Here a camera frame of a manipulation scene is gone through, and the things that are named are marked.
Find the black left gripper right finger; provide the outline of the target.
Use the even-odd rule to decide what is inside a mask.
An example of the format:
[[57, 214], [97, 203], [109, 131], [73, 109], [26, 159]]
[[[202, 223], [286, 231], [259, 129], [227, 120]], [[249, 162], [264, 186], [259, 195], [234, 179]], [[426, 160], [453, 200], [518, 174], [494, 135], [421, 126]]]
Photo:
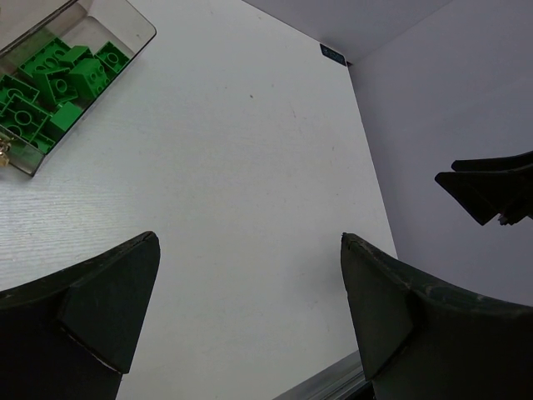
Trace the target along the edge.
[[531, 398], [531, 307], [452, 285], [353, 233], [341, 271], [377, 398]]

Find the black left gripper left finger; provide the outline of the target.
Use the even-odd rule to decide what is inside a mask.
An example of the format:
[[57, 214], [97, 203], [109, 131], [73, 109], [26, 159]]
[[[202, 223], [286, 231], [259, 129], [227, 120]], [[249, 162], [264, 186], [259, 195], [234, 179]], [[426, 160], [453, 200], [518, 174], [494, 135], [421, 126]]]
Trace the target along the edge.
[[114, 399], [157, 278], [154, 232], [1, 293], [3, 399]]

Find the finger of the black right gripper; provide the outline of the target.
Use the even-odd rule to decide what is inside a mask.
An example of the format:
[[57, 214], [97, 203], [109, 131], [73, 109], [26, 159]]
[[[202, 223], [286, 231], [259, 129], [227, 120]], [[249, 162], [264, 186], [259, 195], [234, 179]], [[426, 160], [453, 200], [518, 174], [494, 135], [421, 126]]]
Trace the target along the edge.
[[505, 171], [523, 168], [532, 164], [533, 152], [526, 152], [509, 157], [455, 160], [451, 164], [454, 172]]
[[436, 182], [480, 225], [532, 217], [532, 177], [518, 172], [440, 172]]

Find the green 2x4 lego plate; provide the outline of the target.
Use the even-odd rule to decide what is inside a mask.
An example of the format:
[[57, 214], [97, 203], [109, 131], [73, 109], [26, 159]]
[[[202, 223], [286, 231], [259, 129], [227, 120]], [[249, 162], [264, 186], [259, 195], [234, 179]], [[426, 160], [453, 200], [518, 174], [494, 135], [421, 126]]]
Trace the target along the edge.
[[18, 94], [14, 94], [1, 111], [1, 125], [44, 154], [56, 144], [45, 133], [49, 118], [48, 112]]

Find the green upturned 2x2 lego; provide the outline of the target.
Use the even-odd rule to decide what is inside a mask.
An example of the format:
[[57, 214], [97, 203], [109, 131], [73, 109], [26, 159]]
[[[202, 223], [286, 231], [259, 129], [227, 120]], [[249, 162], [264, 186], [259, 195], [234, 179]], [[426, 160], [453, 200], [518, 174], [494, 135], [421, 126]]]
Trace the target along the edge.
[[82, 115], [83, 110], [72, 102], [61, 104], [48, 121], [48, 129], [54, 138], [62, 137]]

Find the green upturned 2x3 lego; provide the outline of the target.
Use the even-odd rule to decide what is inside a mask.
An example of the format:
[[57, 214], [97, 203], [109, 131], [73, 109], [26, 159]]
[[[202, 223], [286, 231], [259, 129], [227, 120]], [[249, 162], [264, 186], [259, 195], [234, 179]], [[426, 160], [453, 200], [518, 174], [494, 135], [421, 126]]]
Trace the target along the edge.
[[11, 75], [2, 75], [0, 79], [1, 109], [7, 105], [14, 95], [18, 95], [30, 103], [34, 103], [37, 100], [39, 91]]

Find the green 2x4 lego brick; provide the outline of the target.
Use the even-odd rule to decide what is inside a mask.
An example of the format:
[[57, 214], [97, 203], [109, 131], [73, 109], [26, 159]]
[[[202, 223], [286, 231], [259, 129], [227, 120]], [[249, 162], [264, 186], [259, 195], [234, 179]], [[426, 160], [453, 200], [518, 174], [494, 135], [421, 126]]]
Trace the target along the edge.
[[17, 70], [26, 78], [32, 78], [34, 72], [53, 70], [59, 67], [59, 58], [71, 48], [59, 37], [55, 37], [28, 57]]

